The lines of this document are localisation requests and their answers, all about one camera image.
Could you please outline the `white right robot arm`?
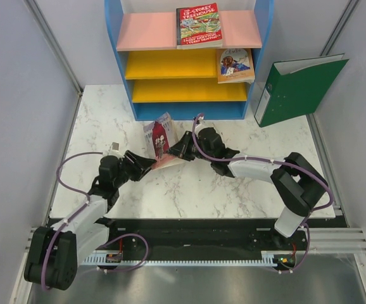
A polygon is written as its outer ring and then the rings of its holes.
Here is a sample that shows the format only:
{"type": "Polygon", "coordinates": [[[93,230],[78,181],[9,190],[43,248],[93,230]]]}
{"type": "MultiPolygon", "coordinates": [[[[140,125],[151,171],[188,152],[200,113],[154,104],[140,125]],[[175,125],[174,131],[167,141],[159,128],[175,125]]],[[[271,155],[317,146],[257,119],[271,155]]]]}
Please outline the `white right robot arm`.
{"type": "Polygon", "coordinates": [[[293,242],[294,232],[319,209],[316,204],[325,193],[329,195],[329,202],[321,209],[334,201],[326,180],[301,154],[292,152],[283,159],[249,156],[226,147],[213,127],[187,131],[167,153],[186,161],[208,160],[221,176],[249,177],[273,184],[284,209],[274,224],[275,230],[270,233],[270,241],[280,250],[293,242]]]}

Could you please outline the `red treehouse book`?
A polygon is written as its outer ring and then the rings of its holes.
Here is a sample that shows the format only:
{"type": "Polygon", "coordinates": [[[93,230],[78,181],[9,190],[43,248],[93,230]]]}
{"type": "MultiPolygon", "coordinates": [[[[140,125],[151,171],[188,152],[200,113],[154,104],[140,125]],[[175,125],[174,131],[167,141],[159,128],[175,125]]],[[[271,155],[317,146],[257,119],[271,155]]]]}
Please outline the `red treehouse book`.
{"type": "Polygon", "coordinates": [[[217,3],[177,8],[177,45],[222,44],[217,3]]]}

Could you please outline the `tan Othello book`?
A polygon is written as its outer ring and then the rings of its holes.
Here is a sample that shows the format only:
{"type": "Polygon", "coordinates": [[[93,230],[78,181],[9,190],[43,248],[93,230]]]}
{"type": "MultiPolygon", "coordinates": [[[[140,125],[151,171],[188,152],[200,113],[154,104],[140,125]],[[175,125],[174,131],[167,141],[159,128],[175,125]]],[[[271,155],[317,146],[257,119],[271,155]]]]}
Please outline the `tan Othello book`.
{"type": "Polygon", "coordinates": [[[217,49],[217,79],[219,84],[239,83],[242,79],[255,80],[251,49],[217,49]]]}

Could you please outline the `orange Roald Dahl book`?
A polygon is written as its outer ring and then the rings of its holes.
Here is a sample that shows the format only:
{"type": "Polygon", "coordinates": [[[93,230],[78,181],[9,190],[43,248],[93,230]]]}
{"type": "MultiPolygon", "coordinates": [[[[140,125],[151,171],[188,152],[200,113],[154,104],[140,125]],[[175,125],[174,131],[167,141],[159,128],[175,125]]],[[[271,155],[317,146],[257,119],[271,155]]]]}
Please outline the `orange Roald Dahl book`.
{"type": "Polygon", "coordinates": [[[254,80],[252,80],[252,79],[242,79],[239,82],[252,84],[254,82],[254,80]]]}

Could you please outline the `dark blue 1984 book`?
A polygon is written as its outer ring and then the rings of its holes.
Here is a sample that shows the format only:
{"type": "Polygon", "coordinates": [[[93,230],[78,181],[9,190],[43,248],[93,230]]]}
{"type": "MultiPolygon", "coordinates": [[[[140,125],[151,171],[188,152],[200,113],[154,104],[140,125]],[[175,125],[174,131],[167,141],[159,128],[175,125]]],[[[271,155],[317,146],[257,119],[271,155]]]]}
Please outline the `dark blue 1984 book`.
{"type": "Polygon", "coordinates": [[[189,45],[177,45],[177,49],[220,49],[222,44],[189,44],[189,45]]]}

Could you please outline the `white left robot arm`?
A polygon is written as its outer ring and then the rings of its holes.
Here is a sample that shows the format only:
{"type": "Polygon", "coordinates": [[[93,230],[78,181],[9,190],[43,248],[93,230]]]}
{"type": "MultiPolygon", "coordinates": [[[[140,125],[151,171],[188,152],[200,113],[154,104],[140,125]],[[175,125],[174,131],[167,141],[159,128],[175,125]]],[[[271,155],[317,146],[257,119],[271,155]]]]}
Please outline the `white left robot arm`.
{"type": "Polygon", "coordinates": [[[112,249],[119,233],[99,222],[115,205],[119,189],[128,181],[140,181],[156,160],[126,151],[100,160],[98,176],[85,200],[50,227],[38,227],[32,235],[23,277],[44,289],[66,290],[79,265],[96,249],[112,249]]]}

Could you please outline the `pink castle cover book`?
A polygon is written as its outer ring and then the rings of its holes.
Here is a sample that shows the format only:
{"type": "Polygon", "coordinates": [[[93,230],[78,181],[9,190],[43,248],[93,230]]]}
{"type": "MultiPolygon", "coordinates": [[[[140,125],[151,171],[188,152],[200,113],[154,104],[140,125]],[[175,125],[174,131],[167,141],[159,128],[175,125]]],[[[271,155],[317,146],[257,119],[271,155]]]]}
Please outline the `pink castle cover book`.
{"type": "Polygon", "coordinates": [[[145,125],[143,132],[148,155],[156,160],[156,163],[152,166],[153,170],[183,163],[180,158],[167,153],[167,150],[179,141],[174,121],[169,113],[166,112],[145,125]]]}

